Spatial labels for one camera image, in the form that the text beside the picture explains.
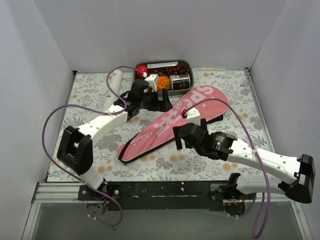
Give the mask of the pink racket cover bag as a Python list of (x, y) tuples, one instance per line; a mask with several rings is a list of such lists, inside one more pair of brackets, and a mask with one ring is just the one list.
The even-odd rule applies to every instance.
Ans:
[(130, 163), (170, 143), (174, 140), (173, 127), (187, 123), (187, 120), (182, 117), (183, 110), (202, 100), (213, 98), (229, 101), (227, 96), (214, 86), (194, 87), (179, 99), (171, 110), (161, 114), (127, 143), (121, 145), (116, 151), (118, 160), (122, 163)]

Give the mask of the white shuttlecock tube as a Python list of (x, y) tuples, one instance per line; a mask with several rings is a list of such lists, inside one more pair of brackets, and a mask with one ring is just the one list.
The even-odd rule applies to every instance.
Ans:
[[(123, 72), (121, 70), (114, 70), (109, 74), (109, 77), (107, 78), (108, 84), (111, 87), (111, 89), (119, 95), (120, 88), (123, 80)], [(102, 105), (102, 111), (106, 112), (111, 105), (117, 100), (118, 98), (113, 94), (113, 92), (107, 87), (105, 99)]]

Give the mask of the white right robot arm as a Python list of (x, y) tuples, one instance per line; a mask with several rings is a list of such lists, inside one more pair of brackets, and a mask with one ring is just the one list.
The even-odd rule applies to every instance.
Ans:
[(267, 174), (232, 173), (226, 184), (213, 190), (222, 199), (271, 192), (303, 204), (312, 202), (316, 170), (310, 155), (292, 157), (261, 148), (253, 150), (233, 135), (220, 131), (209, 133), (205, 126), (194, 123), (174, 127), (173, 134), (178, 150), (194, 149), (202, 157), (246, 165)]

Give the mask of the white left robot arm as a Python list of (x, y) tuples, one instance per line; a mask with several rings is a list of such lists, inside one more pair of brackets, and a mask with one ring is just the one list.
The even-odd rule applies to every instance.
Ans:
[(167, 112), (173, 108), (168, 90), (158, 93), (155, 83), (136, 80), (130, 90), (120, 95), (103, 114), (76, 128), (68, 126), (62, 134), (57, 159), (72, 169), (79, 179), (90, 186), (89, 194), (95, 200), (106, 196), (104, 178), (93, 167), (93, 147), (111, 130), (138, 115), (140, 110)]

